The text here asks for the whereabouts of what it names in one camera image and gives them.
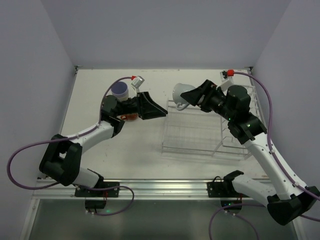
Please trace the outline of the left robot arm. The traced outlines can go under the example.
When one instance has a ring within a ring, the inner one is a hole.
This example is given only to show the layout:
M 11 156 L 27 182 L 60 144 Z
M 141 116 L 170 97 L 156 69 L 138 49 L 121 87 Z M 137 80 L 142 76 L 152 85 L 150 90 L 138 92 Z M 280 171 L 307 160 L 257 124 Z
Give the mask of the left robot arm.
M 52 137 L 40 162 L 40 172 L 63 186 L 98 186 L 102 176 L 81 167 L 82 155 L 95 145 L 117 136 L 125 124 L 120 117 L 131 114 L 142 120 L 152 120 L 165 117 L 168 111 L 155 103 L 147 91 L 124 101 L 113 95 L 104 96 L 95 125 L 74 135 L 56 134 Z

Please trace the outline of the lavender plastic cup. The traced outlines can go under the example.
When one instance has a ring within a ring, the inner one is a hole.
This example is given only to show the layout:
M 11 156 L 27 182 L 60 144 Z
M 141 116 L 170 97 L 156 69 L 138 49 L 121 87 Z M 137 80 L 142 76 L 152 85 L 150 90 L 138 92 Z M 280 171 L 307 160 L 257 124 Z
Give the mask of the lavender plastic cup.
M 125 82 L 119 81 L 111 87 L 111 93 L 119 101 L 126 101 L 129 98 L 128 85 Z

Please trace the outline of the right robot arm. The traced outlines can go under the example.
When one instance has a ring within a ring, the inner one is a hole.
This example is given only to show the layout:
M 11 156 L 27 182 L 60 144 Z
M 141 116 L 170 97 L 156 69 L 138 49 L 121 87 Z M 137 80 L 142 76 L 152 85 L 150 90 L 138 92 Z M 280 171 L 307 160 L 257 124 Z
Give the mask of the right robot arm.
M 251 97 L 245 87 L 231 85 L 227 90 L 206 80 L 202 85 L 180 94 L 189 105 L 217 113 L 228 121 L 228 129 L 258 161 L 272 187 L 253 180 L 241 171 L 223 178 L 226 187 L 265 206 L 271 217 L 284 226 L 307 212 L 320 196 L 290 168 L 268 135 L 261 120 L 250 112 Z

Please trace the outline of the orange ceramic mug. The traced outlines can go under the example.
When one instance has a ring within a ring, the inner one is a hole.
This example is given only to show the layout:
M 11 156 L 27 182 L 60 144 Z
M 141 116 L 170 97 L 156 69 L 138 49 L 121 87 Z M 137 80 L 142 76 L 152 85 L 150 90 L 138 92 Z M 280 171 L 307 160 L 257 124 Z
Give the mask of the orange ceramic mug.
M 124 115 L 121 115 L 120 118 L 124 121 L 134 121 L 138 118 L 138 114 L 136 113 L 131 113 L 131 114 L 124 114 Z

